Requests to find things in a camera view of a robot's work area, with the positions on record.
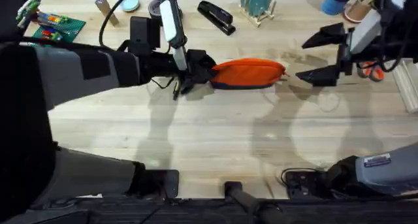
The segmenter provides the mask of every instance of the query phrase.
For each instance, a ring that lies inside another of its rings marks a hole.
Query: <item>wooden table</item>
[[[121,25],[108,24],[105,44],[116,48],[129,37],[130,16],[149,16],[151,0],[140,1],[137,12],[117,10]],[[239,0],[207,0],[234,16],[237,31],[230,37],[197,12],[200,1],[178,0],[188,48],[206,50],[218,63],[241,57],[276,60],[291,77],[253,91],[203,85],[178,101],[171,89],[153,83],[84,97],[50,112],[54,139],[148,168],[178,169],[180,197],[195,198],[222,197],[229,180],[243,182],[256,197],[285,198],[275,179],[284,168],[328,167],[350,155],[381,153],[417,140],[417,118],[406,114],[391,74],[381,83],[342,76],[338,87],[323,89],[295,77],[335,63],[335,46],[300,47],[321,26],[342,21],[319,11],[322,0],[277,0],[276,18],[258,29],[239,12]],[[87,21],[76,42],[98,44],[104,17],[94,0],[42,0],[41,10]],[[31,26],[29,34],[35,29]]]

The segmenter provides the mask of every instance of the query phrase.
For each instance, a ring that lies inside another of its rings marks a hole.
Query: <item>green lego baseplate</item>
[[[53,25],[52,27],[56,29],[62,36],[61,42],[73,42],[77,37],[79,32],[83,29],[86,22],[80,21],[77,19],[68,18],[68,21]],[[33,38],[44,38],[42,31],[44,29],[39,27],[37,31],[33,34]]]

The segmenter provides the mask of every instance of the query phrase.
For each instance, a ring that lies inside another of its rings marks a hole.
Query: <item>cable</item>
[[[171,83],[172,83],[173,80],[174,80],[174,77],[171,77],[171,79],[169,80],[169,82],[167,83],[167,85],[163,87],[163,86],[161,86],[161,84],[158,84],[158,82],[156,82],[155,80],[151,79],[151,81],[154,82],[154,84],[157,84],[157,86],[160,89],[166,89],[166,88],[168,88],[171,85]]]
[[[168,54],[168,53],[170,52],[170,50],[171,50],[171,46],[169,45],[169,48],[168,48],[168,50],[165,52],[165,54]]]
[[[381,10],[383,11],[383,0],[381,0],[381,6],[380,7],[381,7]],[[384,72],[391,72],[391,71],[393,71],[399,65],[400,60],[404,56],[406,46],[408,45],[408,38],[411,35],[413,26],[414,26],[415,22],[417,21],[417,18],[418,18],[418,15],[415,12],[414,13],[414,17],[411,19],[411,23],[409,24],[408,28],[406,29],[405,36],[404,36],[404,40],[402,41],[402,46],[401,46],[401,48],[399,50],[398,56],[396,57],[396,61],[388,69],[384,65],[384,61],[383,61],[383,58],[385,56],[385,47],[386,47],[386,43],[385,42],[386,42],[387,24],[381,23],[381,35],[380,35],[380,39],[379,39],[379,45],[380,45],[379,52],[380,52],[380,55],[378,56],[378,64],[380,65],[381,69]]]
[[[102,47],[111,49],[110,47],[106,46],[105,44],[103,44],[103,32],[105,31],[105,27],[107,25],[107,22],[109,21],[111,15],[113,14],[113,12],[116,10],[116,8],[122,3],[123,0],[118,0],[118,2],[116,2],[116,4],[110,9],[109,13],[106,15],[106,18],[104,18],[104,21],[102,23],[102,26],[100,27],[100,32],[99,32],[99,44]]]
[[[151,218],[152,216],[154,216],[154,214],[156,214],[158,211],[160,211],[160,209],[162,209],[162,207],[158,207],[155,210],[153,210],[150,214],[148,214],[148,216],[146,216],[139,224],[144,224],[146,221],[149,220],[149,218]]]
[[[282,182],[282,184],[286,188],[289,187],[289,184],[284,180],[284,177],[283,176],[286,174],[286,172],[289,172],[291,170],[308,170],[308,171],[314,171],[314,172],[322,172],[322,171],[320,171],[318,169],[315,169],[315,168],[287,168],[287,169],[283,170],[281,172],[281,174],[280,174],[280,181]]]

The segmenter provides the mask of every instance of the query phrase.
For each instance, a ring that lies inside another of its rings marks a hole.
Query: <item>stapler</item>
[[[235,32],[235,26],[232,25],[233,16],[222,8],[207,1],[202,1],[199,3],[197,10],[226,35]]]

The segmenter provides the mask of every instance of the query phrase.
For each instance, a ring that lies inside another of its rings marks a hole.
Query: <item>label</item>
[[[387,165],[391,163],[391,155],[389,153],[383,155],[375,155],[371,157],[364,158],[364,166],[368,167],[375,167],[380,165]]]

